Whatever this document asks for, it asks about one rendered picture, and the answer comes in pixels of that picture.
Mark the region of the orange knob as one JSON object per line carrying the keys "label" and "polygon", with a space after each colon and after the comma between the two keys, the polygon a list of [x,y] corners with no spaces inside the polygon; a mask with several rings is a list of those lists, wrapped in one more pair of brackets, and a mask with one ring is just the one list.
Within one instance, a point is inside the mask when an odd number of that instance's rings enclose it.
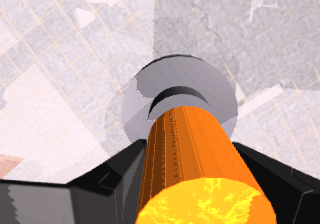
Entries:
{"label": "orange knob", "polygon": [[220,123],[181,106],[151,127],[135,224],[277,224]]}

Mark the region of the silver round pedestal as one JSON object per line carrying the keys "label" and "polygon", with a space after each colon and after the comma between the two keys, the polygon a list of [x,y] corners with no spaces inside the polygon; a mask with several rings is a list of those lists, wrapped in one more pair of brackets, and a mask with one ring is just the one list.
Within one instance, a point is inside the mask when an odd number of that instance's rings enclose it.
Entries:
{"label": "silver round pedestal", "polygon": [[194,106],[212,114],[230,139],[238,103],[228,79],[207,61],[185,54],[166,55],[144,66],[130,82],[121,105],[125,134],[146,139],[164,112]]}

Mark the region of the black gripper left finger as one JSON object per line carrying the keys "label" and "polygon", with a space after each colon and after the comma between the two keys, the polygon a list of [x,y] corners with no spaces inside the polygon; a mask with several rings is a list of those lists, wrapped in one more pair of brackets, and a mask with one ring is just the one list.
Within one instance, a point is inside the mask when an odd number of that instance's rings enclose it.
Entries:
{"label": "black gripper left finger", "polygon": [[0,178],[0,224],[135,224],[147,140],[70,182]]}

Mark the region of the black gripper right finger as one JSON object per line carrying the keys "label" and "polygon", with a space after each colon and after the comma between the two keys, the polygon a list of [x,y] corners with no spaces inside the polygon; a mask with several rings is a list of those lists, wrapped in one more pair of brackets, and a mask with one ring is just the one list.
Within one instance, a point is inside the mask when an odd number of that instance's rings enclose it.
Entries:
{"label": "black gripper right finger", "polygon": [[277,224],[320,224],[320,179],[232,142],[267,196]]}

